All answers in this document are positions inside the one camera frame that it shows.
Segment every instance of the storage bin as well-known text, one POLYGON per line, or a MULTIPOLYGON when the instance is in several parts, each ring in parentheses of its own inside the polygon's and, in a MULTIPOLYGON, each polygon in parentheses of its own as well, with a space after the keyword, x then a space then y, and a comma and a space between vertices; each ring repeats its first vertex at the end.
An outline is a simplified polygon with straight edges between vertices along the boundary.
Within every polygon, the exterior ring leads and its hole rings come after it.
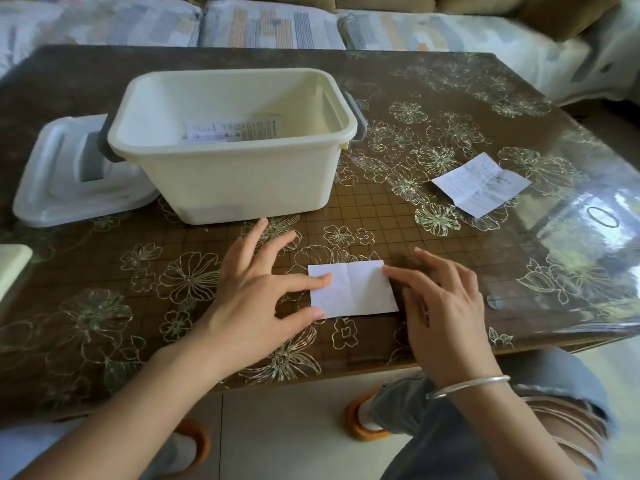
POLYGON ((107 141, 198 225, 324 207, 357 128, 319 70, 155 72, 131 81, 107 141), (220 142, 200 142, 208 137, 220 142), (256 137, 270 139, 247 141, 256 137))

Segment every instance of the table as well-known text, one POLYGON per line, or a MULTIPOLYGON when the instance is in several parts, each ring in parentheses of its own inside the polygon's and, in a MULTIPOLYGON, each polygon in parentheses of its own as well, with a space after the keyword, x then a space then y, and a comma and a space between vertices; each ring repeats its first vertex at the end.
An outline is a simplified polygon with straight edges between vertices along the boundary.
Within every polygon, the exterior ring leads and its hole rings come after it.
MULTIPOLYGON (((343 151, 329 203, 270 219, 261 243, 295 229, 276 273, 384 259, 415 246, 478 274, 496 353, 640 331, 640 177, 491 54, 46 47, 0 82, 0 240, 34 250, 0 322, 3 416, 101 401, 183 336, 215 296, 230 243, 251 222, 189 226, 162 199, 142 209, 33 229, 11 203, 49 121, 117 109, 157 70, 320 68, 369 120, 343 151), (481 219, 429 180, 487 152, 532 181, 481 219)), ((308 304, 287 296, 278 314, 308 304)), ((401 314, 309 327, 217 389, 413 364, 401 314)))

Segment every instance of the slipper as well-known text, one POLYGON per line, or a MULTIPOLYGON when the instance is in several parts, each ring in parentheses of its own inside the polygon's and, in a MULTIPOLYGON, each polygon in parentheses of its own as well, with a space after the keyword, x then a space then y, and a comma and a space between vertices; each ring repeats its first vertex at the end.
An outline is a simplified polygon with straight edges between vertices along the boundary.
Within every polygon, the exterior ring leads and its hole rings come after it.
POLYGON ((180 421, 180 424, 175 428, 174 433, 193 438, 196 442, 196 458, 194 458, 191 464, 184 470, 165 475, 167 477, 182 475, 183 473, 192 471, 207 459, 209 456, 209 450, 211 449, 211 437, 209 436, 209 433, 193 419, 185 418, 180 421))
POLYGON ((384 429, 379 429, 373 431, 371 429, 364 428, 363 425, 360 424, 360 420, 358 420, 358 407, 362 403, 364 403, 368 398, 372 397, 378 391, 368 392, 365 395, 354 399, 351 404, 348 405, 346 411, 347 418, 347 427, 349 428, 350 434, 360 441, 375 441, 375 440, 383 440, 384 438, 388 438, 392 435, 388 431, 384 429))

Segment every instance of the container handle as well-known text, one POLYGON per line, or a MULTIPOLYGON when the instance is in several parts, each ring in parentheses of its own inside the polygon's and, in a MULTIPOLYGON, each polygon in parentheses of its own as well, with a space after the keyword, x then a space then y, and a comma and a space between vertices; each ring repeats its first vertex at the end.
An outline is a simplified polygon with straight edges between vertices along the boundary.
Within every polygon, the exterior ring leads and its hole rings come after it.
POLYGON ((350 95, 349 93, 344 93, 344 95, 345 95, 345 99, 347 101, 347 104, 349 105, 349 108, 351 109, 351 112, 353 113, 353 115, 358 120, 358 130, 356 131, 356 135, 351 139, 351 141, 353 141, 355 143, 360 143, 360 142, 364 141, 364 136, 367 134, 367 128, 368 128, 369 124, 368 124, 367 120, 365 119, 362 111, 358 107, 358 104, 356 104, 356 100, 353 98, 353 96, 350 95))
POLYGON ((96 140, 96 144, 98 145, 98 150, 100 153, 104 155, 107 160, 113 163, 119 163, 125 161, 124 158, 118 156, 109 145, 107 141, 107 135, 109 134, 109 130, 111 129, 111 125, 113 124, 113 120, 116 119, 115 113, 108 113, 107 119, 104 120, 104 124, 102 125, 102 129, 100 133, 98 133, 98 138, 96 140))

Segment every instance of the container rim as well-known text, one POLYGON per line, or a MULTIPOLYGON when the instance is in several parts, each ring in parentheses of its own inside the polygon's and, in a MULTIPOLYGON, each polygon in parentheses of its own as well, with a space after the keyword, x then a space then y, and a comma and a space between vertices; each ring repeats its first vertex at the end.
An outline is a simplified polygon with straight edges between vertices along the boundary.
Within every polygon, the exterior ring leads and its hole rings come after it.
POLYGON ((126 155, 135 155, 139 157, 145 156, 158 156, 158 155, 173 155, 177 152, 179 153, 209 153, 213 148, 216 151, 245 151, 245 150, 256 150, 263 148, 277 148, 280 146, 290 146, 293 144, 304 145, 304 146, 313 146, 316 144, 324 144, 329 141, 335 142, 336 144, 345 144, 348 143, 351 138, 354 137, 358 130, 358 121, 352 112, 349 104, 347 103, 344 95, 342 94, 338 84, 331 74, 325 72, 320 69, 315 68, 306 68, 306 67, 295 67, 295 68, 264 68, 264 69, 203 69, 203 70, 171 70, 171 71, 153 71, 147 72, 145 74, 141 74, 134 79, 132 79, 125 90, 124 96, 122 97, 122 101, 118 108, 118 112, 116 113, 116 117, 113 120, 113 124, 109 129, 109 133, 107 135, 107 142, 113 151, 121 157, 126 158, 126 155), (340 131, 320 134, 320 135, 311 135, 311 136, 293 136, 286 138, 276 138, 276 139, 260 139, 254 141, 238 141, 238 142, 222 142, 222 143, 178 143, 172 145, 165 146, 139 146, 124 143, 120 138, 117 137, 117 132, 120 129, 122 124, 122 119, 124 117, 124 112, 127 109, 127 104, 129 103, 129 99, 133 90, 135 90, 136 86, 140 83, 141 80, 147 79, 149 77, 154 76, 159 73, 196 73, 196 72, 315 72, 322 75, 332 90, 334 91, 336 98, 338 99, 338 103, 340 107, 345 112, 348 118, 348 124, 345 128, 340 131))

